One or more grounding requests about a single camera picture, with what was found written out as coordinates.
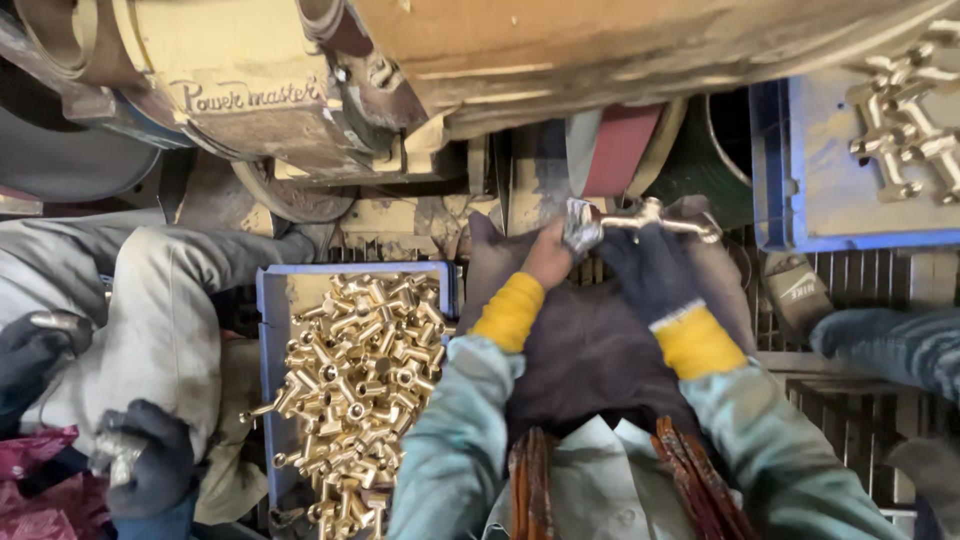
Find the blue plastic tray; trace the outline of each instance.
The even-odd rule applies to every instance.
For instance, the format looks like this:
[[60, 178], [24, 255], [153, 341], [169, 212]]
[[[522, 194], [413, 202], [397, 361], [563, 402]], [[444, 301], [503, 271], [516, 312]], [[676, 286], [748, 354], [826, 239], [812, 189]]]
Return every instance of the blue plastic tray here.
[[[291, 281], [310, 276], [333, 274], [378, 274], [394, 272], [435, 272], [440, 281], [440, 309], [450, 319], [457, 313], [456, 266], [444, 261], [424, 262], [362, 262], [349, 264], [301, 264], [274, 265], [260, 270], [256, 276], [256, 308], [263, 316], [260, 323], [260, 380], [264, 402], [273, 401], [276, 390], [283, 386], [283, 376], [288, 369], [283, 364], [286, 344], [291, 338], [291, 306], [296, 306], [299, 292]], [[297, 311], [317, 305], [297, 306]], [[264, 416], [267, 447], [267, 463], [280, 452], [292, 452], [299, 447], [297, 423], [286, 420], [275, 412]], [[293, 467], [275, 469], [268, 465], [267, 479], [270, 487], [270, 505], [300, 480]]]
[[[876, 163], [849, 152], [864, 126], [847, 90], [864, 76], [841, 68], [750, 87], [756, 244], [763, 251], [824, 252], [960, 242], [960, 211], [943, 207], [932, 167], [904, 169], [924, 184], [916, 199], [882, 204]], [[948, 96], [924, 104], [943, 126], [960, 125]]]

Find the red sanding belt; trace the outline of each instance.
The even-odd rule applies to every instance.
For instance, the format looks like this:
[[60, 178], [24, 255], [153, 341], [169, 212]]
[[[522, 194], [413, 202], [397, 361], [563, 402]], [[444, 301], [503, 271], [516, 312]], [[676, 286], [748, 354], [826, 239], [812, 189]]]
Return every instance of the red sanding belt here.
[[647, 149], [662, 110], [663, 104], [657, 104], [611, 105], [603, 111], [583, 197], [623, 194], [634, 179], [636, 165]]

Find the yellow glove cuff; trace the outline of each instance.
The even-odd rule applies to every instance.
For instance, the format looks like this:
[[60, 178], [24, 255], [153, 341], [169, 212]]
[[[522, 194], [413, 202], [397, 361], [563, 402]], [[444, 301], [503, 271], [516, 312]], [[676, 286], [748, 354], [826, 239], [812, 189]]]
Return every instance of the yellow glove cuff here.
[[654, 331], [663, 361], [681, 380], [699, 379], [744, 366], [747, 358], [704, 306]]
[[469, 333], [487, 337], [504, 353], [519, 353], [545, 295], [543, 285], [533, 276], [517, 272], [490, 299]]

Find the hand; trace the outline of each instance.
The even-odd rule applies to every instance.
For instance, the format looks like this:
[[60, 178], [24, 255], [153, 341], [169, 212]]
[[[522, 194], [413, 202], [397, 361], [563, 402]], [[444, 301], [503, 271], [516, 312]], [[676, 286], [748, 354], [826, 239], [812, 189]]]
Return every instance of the hand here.
[[543, 290], [550, 290], [564, 282], [573, 268], [573, 255], [561, 242], [563, 234], [564, 218], [561, 216], [540, 231], [520, 268], [520, 272], [526, 272], [540, 282]]
[[27, 313], [0, 331], [0, 386], [36, 385], [70, 350], [65, 331], [39, 328]]
[[190, 428], [160, 407], [134, 400], [127, 412], [108, 410], [100, 432], [112, 431], [146, 441], [133, 465], [130, 482], [107, 491], [107, 507], [114, 518], [140, 519], [176, 506], [191, 489], [194, 477]]
[[623, 284], [627, 302], [648, 326], [703, 302], [676, 239], [660, 225], [609, 229], [598, 250]]

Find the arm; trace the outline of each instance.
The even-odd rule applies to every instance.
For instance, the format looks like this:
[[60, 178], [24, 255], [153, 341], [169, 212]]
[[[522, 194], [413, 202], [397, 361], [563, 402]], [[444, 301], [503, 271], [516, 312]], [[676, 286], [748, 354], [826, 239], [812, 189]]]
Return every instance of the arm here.
[[683, 380], [680, 388], [763, 537], [903, 538], [766, 370], [748, 365]]
[[391, 540], [470, 538], [500, 491], [507, 455], [504, 406], [522, 375], [520, 354], [545, 291], [569, 273], [560, 228], [540, 235], [524, 264], [496, 293], [470, 335], [450, 342], [430, 406], [400, 441]]
[[392, 539], [480, 536], [503, 489], [503, 410], [523, 365], [522, 355], [503, 354], [487, 337], [450, 342], [430, 406], [400, 441], [407, 455], [394, 493]]
[[673, 237], [658, 227], [608, 235], [601, 254], [677, 372], [703, 431], [746, 496], [764, 538], [901, 538], [824, 435], [748, 363], [707, 310]]

